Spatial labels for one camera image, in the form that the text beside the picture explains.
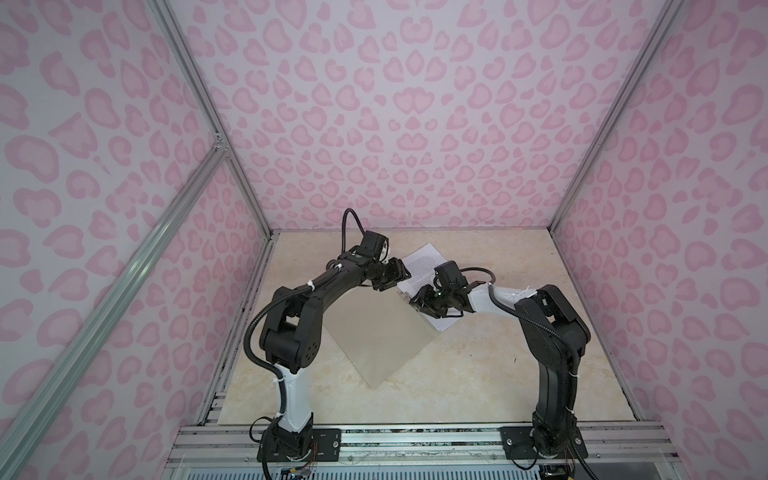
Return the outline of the white text sheet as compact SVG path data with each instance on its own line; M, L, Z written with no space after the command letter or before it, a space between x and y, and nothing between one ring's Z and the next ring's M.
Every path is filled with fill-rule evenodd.
M405 256L402 262L411 277L397 284L400 296L409 303L416 297L416 294L423 286L432 286L435 277L434 268L446 261L447 259L432 243L427 243L415 252ZM421 313L421 315L440 333L458 321L456 310L451 310L451 317L448 318L435 318L426 313Z

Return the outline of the beige cardboard folder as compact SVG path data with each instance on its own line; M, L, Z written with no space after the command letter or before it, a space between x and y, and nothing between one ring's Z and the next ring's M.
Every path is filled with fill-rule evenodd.
M324 313L324 327L372 389L379 387L438 336L391 288L356 287Z

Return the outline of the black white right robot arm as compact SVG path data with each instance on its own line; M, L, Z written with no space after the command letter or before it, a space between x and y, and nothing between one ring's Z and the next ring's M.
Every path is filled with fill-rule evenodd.
M575 402L579 365L591 333L558 287L517 290L484 282L454 289L426 285L409 303L435 319L456 311L460 316L486 313L519 321L539 365L538 400L529 427L500 429L506 458L534 463L588 457L577 426Z

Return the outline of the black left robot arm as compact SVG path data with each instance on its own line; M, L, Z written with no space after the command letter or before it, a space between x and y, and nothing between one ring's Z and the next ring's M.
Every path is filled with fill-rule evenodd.
M246 327L246 358L275 377L278 410L258 440L258 459L308 462L313 445L314 412L308 368L321 347L325 311L365 282L388 290L411 277L402 260L381 260L347 251L319 276L295 287L282 287Z

